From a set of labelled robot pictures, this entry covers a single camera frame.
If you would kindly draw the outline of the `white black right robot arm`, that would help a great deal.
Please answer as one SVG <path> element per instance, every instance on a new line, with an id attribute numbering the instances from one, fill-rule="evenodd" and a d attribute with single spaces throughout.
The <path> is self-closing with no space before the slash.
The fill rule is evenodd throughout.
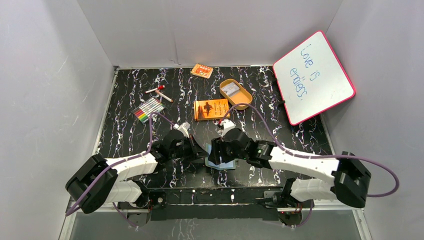
<path id="1" fill-rule="evenodd" d="M 372 176 L 360 160 L 352 155 L 326 157 L 282 150 L 275 142 L 253 140 L 239 128 L 214 138 L 208 159 L 214 164 L 240 159 L 256 168 L 285 170 L 309 176 L 310 179 L 286 181 L 281 199 L 288 207 L 295 207 L 308 200 L 338 200 L 353 208 L 364 208 Z"/>

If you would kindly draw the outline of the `mint green card holder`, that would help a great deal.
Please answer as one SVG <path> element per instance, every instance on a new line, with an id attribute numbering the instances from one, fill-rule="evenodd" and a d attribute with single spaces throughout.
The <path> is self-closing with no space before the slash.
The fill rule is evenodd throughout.
<path id="1" fill-rule="evenodd" d="M 209 161 L 209 157 L 204 158 L 205 165 L 209 168 L 215 169 L 215 170 L 235 170 L 236 169 L 236 161 L 230 161 L 228 163 L 221 162 L 220 164 L 215 164 L 211 161 Z"/>

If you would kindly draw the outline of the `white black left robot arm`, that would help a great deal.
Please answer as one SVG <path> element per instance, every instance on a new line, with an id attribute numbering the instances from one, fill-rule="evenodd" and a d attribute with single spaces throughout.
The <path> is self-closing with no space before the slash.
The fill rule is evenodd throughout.
<path id="1" fill-rule="evenodd" d="M 65 184 L 75 201 L 65 215 L 77 210 L 90 214 L 104 204 L 116 202 L 144 208 L 149 203 L 149 194 L 132 180 L 133 177 L 157 173 L 174 159 L 195 161 L 207 156 L 208 152 L 192 135 L 184 135 L 175 129 L 141 153 L 119 158 L 94 154 Z"/>

